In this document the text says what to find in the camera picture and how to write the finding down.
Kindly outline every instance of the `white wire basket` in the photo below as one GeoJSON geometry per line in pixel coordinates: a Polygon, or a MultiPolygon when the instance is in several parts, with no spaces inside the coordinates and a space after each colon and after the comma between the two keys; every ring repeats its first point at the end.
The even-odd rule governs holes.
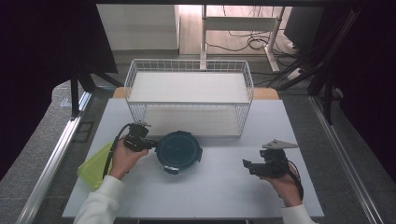
{"type": "Polygon", "coordinates": [[[246,61],[136,59],[124,91],[134,121],[151,125],[150,136],[239,137],[253,100],[246,61]]]}

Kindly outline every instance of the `black curtain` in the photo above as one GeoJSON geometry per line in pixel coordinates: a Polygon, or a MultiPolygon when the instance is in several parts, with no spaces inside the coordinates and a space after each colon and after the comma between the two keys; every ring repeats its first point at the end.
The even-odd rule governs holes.
{"type": "Polygon", "coordinates": [[[2,178],[46,113],[54,87],[77,73],[118,71],[92,2],[1,1],[0,27],[2,178]]]}
{"type": "Polygon", "coordinates": [[[341,108],[396,182],[396,7],[370,1],[335,56],[341,108]]]}

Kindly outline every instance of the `gray triangular object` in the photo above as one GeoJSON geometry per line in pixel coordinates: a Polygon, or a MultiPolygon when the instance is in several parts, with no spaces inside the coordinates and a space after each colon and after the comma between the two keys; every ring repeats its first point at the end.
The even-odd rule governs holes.
{"type": "Polygon", "coordinates": [[[297,144],[282,142],[279,140],[274,139],[274,141],[262,145],[262,148],[269,148],[269,149],[281,149],[281,148],[293,148],[298,147],[297,144]]]}

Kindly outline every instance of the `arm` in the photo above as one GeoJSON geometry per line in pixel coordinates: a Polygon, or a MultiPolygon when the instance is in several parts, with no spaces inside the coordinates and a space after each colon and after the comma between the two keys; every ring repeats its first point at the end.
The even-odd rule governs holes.
{"type": "MultiPolygon", "coordinates": [[[[297,175],[292,166],[290,166],[290,170],[297,175]]],[[[305,205],[303,205],[303,202],[300,199],[297,186],[289,175],[284,175],[280,178],[262,176],[260,179],[270,182],[279,197],[282,198],[283,204],[286,206],[281,209],[284,224],[315,223],[308,215],[305,205]]]]}
{"type": "Polygon", "coordinates": [[[133,152],[123,144],[123,139],[117,143],[113,155],[113,167],[105,176],[102,185],[96,192],[91,192],[81,206],[74,223],[113,223],[120,209],[119,199],[124,189],[121,182],[125,174],[131,170],[137,161],[149,153],[147,149],[133,152]]]}

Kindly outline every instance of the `round lid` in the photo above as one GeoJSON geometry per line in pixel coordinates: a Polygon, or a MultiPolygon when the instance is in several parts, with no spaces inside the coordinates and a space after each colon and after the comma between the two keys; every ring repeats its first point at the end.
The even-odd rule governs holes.
{"type": "Polygon", "coordinates": [[[200,161],[202,149],[191,133],[177,131],[160,140],[155,151],[165,171],[176,175],[178,170],[190,167],[200,161]]]}

